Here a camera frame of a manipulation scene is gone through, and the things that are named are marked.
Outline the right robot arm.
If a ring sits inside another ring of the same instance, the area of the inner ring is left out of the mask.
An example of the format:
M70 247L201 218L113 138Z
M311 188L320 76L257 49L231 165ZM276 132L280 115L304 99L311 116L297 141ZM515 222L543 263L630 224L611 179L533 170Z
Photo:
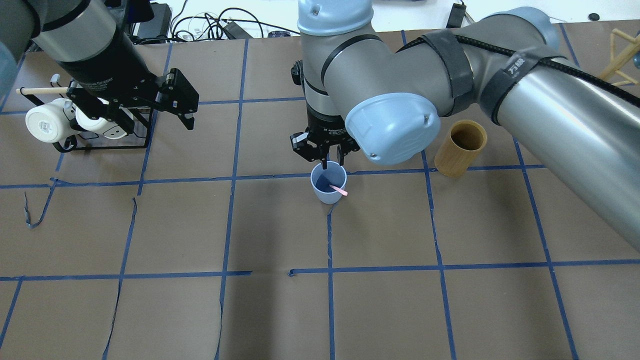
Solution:
M472 104L504 127L626 241L640 241L639 98L570 64L534 7L432 30L394 52L370 0L300 0L308 125L290 137L309 162L363 151L392 166L425 150L441 118Z

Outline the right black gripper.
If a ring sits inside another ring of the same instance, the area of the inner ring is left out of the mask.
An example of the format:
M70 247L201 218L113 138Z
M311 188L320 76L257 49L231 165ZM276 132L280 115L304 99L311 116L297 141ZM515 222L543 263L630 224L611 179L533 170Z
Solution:
M336 157L339 166L345 166L345 158L351 152L359 152L357 142L345 128L345 121L339 115L327 115L318 112L306 104L307 128L305 132L290 135L292 150L307 162L320 161L322 169L327 169L327 150L337 146Z

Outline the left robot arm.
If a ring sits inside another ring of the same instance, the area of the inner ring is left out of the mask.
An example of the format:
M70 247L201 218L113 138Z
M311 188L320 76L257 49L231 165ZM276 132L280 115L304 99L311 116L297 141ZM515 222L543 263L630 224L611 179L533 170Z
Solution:
M18 76L18 61L35 43L71 76L61 98L45 103L47 89L19 88L34 107L25 117L30 134L60 153L80 150L77 137L94 133L119 140L150 130L140 109L177 116L195 127L198 91L177 68L156 75L102 0L3 0L1 2L1 95Z

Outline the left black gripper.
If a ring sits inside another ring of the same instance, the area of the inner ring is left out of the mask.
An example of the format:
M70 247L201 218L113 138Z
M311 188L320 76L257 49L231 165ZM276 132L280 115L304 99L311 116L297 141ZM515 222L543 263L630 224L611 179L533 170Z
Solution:
M163 76L144 72L124 78L114 75L93 83L74 79L66 95L89 118L103 117L127 133L132 133L134 126L123 109L142 107L174 114L192 131L200 99L199 92L178 68L170 69Z

